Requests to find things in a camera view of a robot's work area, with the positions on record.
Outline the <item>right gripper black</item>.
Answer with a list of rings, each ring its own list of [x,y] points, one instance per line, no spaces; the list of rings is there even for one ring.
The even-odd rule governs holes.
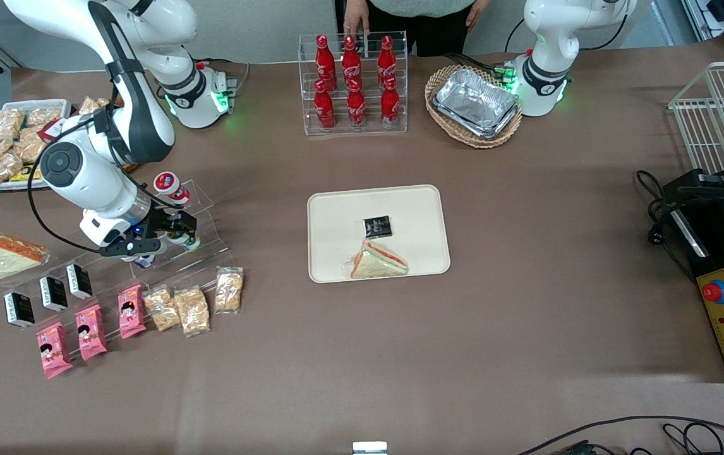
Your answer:
[[[186,234],[198,236],[198,221],[186,211],[168,214],[165,211],[151,211],[142,221],[129,226],[124,233],[113,230],[106,237],[106,244],[100,248],[103,257],[145,256],[154,261],[167,251],[167,244],[161,244],[159,235]]]

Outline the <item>person's right hand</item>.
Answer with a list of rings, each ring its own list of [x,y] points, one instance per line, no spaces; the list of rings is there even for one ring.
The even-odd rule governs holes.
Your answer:
[[[365,0],[348,0],[344,9],[344,35],[368,35],[370,10]]]

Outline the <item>person's left hand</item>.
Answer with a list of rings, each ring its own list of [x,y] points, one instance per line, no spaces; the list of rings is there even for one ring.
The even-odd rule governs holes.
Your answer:
[[[473,31],[491,2],[492,0],[475,0],[471,4],[465,21],[466,30],[468,33],[471,33]]]

